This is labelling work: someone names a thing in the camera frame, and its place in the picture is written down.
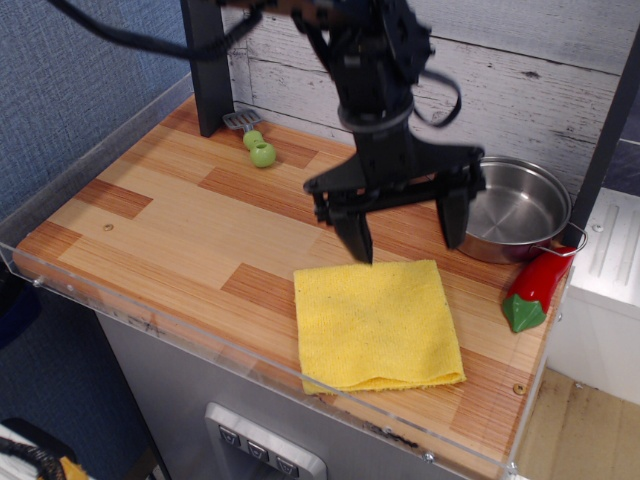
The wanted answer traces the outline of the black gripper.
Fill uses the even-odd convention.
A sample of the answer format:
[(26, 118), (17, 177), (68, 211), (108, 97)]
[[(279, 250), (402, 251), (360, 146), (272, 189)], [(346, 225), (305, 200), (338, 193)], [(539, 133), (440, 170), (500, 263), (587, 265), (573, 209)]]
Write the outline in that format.
[(465, 241), (471, 202), (486, 188), (481, 147), (429, 143), (408, 121), (351, 125), (356, 150), (304, 183), (317, 219), (332, 227), (357, 262), (373, 262), (372, 212), (435, 201), (445, 244)]

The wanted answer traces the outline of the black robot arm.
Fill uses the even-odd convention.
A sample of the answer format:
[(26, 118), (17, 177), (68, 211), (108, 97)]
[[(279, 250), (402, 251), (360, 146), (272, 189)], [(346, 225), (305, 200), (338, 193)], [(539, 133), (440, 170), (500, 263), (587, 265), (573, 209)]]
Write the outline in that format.
[(431, 31), (404, 1), (237, 1), (246, 17), (224, 40), (230, 47), (263, 13), (286, 15), (307, 37), (339, 97), (338, 116), (355, 154), (304, 184), (320, 222), (334, 228), (352, 257), (373, 260), (369, 212), (433, 200), (445, 244), (462, 245), (470, 203), (484, 189), (482, 148), (433, 144), (414, 136), (412, 88), (421, 77), (456, 89), (429, 71)]

